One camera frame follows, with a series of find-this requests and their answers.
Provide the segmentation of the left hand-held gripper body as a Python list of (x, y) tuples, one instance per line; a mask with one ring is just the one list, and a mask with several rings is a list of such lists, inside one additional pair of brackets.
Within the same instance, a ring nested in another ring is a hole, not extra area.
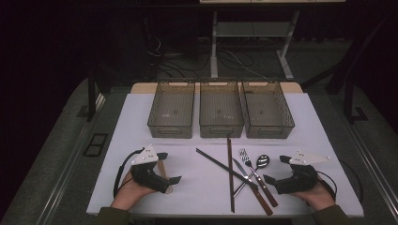
[(133, 180), (141, 186), (165, 193), (170, 186), (169, 180), (161, 177), (158, 168), (158, 156), (152, 144), (145, 147), (131, 162)]

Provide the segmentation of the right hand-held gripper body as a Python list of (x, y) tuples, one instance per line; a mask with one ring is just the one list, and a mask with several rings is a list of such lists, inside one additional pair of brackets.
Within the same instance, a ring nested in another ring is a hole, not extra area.
[(317, 183), (317, 171), (314, 168), (314, 164), (330, 161), (330, 157), (300, 150), (293, 156), (288, 157), (291, 157), (290, 163), (285, 164), (290, 166), (292, 175), (275, 182), (274, 187), (276, 187), (279, 194), (290, 194), (312, 189)]

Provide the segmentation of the tan-handled clear spoon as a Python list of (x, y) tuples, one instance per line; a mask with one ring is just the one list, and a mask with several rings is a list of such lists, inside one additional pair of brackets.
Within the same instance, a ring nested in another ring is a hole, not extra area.
[[(159, 168), (161, 177), (164, 178), (164, 179), (166, 179), (166, 180), (168, 181), (168, 180), (169, 180), (169, 177), (166, 175), (166, 171), (165, 171), (165, 168), (164, 168), (163, 160), (160, 159), (160, 160), (158, 161), (157, 165), (158, 165), (158, 168)], [(173, 192), (173, 188), (172, 188), (172, 186), (169, 186), (169, 187), (166, 189), (165, 194), (171, 194), (172, 192)]]

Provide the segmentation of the steel spoon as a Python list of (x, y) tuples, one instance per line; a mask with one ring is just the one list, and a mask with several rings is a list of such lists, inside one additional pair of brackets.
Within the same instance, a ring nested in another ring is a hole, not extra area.
[[(234, 159), (234, 162), (238, 166), (238, 168), (243, 171), (243, 168), (241, 165)], [(257, 160), (256, 160), (256, 170), (258, 169), (263, 169), (269, 164), (269, 157), (267, 155), (261, 155)], [(235, 191), (234, 191), (234, 196), (237, 196), (238, 193), (245, 187), (245, 183), (242, 183)]]

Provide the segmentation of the smoky clear plastic bin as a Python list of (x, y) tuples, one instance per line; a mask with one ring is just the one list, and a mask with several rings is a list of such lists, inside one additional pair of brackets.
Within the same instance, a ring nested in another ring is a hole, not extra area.
[(286, 139), (295, 122), (279, 82), (243, 82), (240, 89), (246, 137)]
[(202, 138), (239, 138), (244, 125), (236, 81), (202, 80), (199, 126)]
[(153, 138), (190, 139), (194, 82), (159, 82), (147, 120)]

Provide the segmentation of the person's left hand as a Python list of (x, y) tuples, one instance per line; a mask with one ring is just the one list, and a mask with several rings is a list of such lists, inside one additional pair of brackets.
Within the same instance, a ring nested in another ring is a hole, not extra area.
[(128, 172), (123, 179), (122, 186), (119, 188), (113, 202), (111, 203), (111, 207), (119, 210), (129, 211), (146, 195), (152, 193), (155, 193), (155, 190), (137, 184), (133, 180), (130, 172)]

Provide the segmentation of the person's right hand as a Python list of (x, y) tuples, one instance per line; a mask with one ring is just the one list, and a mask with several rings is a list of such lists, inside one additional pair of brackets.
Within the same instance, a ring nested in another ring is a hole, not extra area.
[(312, 189), (294, 192), (293, 196), (305, 201), (314, 211), (320, 211), (335, 205), (332, 196), (320, 181), (317, 181)]

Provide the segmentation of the black metal stand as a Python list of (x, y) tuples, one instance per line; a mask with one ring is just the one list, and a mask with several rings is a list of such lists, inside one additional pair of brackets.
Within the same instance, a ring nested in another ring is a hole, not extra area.
[(350, 124), (356, 121), (367, 121), (368, 117), (361, 107), (353, 105), (354, 103), (354, 81), (348, 78), (344, 87), (344, 116)]
[(90, 122), (94, 118), (96, 112), (99, 110), (100, 104), (103, 101), (100, 78), (93, 69), (89, 70), (87, 74), (87, 93), (87, 121)]

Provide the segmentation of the white metal-framed desk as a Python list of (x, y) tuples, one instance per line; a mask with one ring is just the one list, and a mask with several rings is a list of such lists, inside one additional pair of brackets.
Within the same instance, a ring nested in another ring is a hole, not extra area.
[[(199, 0), (201, 6), (216, 7), (212, 16), (212, 36), (210, 52), (211, 77), (216, 78), (218, 71), (217, 38), (283, 38), (283, 46), (276, 51), (283, 75), (287, 80), (294, 76), (286, 59), (290, 43), (294, 36), (299, 17), (309, 7), (326, 6), (327, 4), (342, 4), (345, 0)], [(219, 13), (222, 9), (237, 8), (243, 10), (270, 10), (277, 12), (277, 8), (287, 10), (288, 19), (250, 19), (248, 22), (221, 22)]]

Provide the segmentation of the wooden-handled steel fork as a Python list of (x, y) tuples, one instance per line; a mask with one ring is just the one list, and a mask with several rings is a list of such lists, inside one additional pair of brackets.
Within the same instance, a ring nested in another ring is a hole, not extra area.
[(255, 177), (255, 180), (257, 181), (259, 187), (263, 190), (265, 193), (268, 201), (273, 207), (276, 207), (278, 205), (277, 201), (275, 198), (272, 196), (271, 192), (268, 190), (266, 183), (263, 181), (263, 179), (260, 177), (260, 175), (257, 173), (257, 170), (253, 167), (252, 161), (247, 154), (246, 150), (244, 148), (239, 150), (239, 155), (242, 160), (242, 162), (248, 166), (252, 170), (252, 174)]

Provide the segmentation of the wooden-handled steel knife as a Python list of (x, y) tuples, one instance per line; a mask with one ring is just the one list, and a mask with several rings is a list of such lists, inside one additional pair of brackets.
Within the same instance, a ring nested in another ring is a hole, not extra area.
[[(248, 181), (252, 181), (251, 177), (246, 173), (246, 171), (244, 170), (244, 168), (242, 167), (242, 165), (235, 159), (233, 158), (233, 161), (235, 162), (235, 165), (237, 166), (240, 174)], [(246, 185), (246, 183), (242, 183), (235, 191), (234, 191), (234, 195), (233, 197), (236, 197), (238, 195), (238, 193), (244, 188), (244, 186)], [(273, 211), (271, 210), (271, 208), (268, 206), (268, 204), (266, 203), (266, 201), (264, 200), (264, 198), (262, 197), (262, 195), (260, 194), (260, 192), (258, 191), (258, 187), (250, 187), (250, 189), (253, 192), (253, 195), (255, 196), (255, 198), (257, 199), (257, 201), (260, 203), (260, 205), (262, 206), (262, 208), (264, 209), (264, 211), (266, 212), (266, 214), (268, 216), (273, 214)]]

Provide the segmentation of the aluminium floor rail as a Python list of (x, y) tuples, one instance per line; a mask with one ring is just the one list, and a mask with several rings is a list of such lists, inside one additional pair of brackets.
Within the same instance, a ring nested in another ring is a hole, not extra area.
[(348, 142), (339, 158), (351, 167), (358, 197), (367, 207), (382, 203), (398, 217), (398, 136), (384, 120), (356, 121), (344, 117)]
[(43, 170), (50, 191), (35, 225), (49, 225), (61, 203), (92, 123), (87, 121), (88, 96), (71, 96), (43, 146)]

